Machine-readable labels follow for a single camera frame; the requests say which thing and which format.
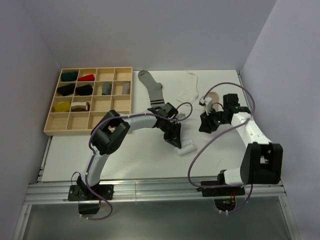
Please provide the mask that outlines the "white striped sock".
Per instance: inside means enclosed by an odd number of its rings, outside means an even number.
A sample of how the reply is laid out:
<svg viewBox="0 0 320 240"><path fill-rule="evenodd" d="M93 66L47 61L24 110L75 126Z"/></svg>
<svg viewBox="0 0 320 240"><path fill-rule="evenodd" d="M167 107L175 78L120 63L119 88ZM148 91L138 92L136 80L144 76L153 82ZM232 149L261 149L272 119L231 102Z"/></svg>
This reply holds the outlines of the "white striped sock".
<svg viewBox="0 0 320 240"><path fill-rule="evenodd" d="M174 150L178 156L184 156L196 151L197 147L192 139L183 139L181 142L181 148L175 147Z"/></svg>

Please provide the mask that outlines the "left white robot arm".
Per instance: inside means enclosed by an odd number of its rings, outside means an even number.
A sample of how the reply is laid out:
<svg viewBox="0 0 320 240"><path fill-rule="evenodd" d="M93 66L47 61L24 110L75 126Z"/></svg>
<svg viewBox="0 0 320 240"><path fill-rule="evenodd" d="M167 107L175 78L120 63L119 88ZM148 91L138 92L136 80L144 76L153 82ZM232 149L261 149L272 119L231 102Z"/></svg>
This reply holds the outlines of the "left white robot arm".
<svg viewBox="0 0 320 240"><path fill-rule="evenodd" d="M165 142L181 149L182 125L175 119L178 113L178 109L170 103L136 114L119 114L115 110L107 112L91 131L88 147L92 156L84 173L76 181L79 194L86 200L96 197L103 167L108 157L119 149L128 133L157 128L163 132Z"/></svg>

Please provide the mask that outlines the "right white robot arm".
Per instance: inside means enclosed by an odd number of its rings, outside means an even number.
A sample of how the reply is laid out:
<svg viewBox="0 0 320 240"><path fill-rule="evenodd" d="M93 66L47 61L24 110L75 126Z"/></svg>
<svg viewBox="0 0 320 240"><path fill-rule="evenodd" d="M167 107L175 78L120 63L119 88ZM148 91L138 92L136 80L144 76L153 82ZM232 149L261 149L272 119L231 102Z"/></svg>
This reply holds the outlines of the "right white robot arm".
<svg viewBox="0 0 320 240"><path fill-rule="evenodd" d="M214 109L214 102L210 97L201 98L199 105L205 107L200 115L200 132L210 134L221 125L231 125L246 147L239 168L220 172L221 179L216 183L220 194L229 194L234 185L276 185L280 182L283 147L263 134L252 119L249 108L239 104L237 94L223 96L222 111Z"/></svg>

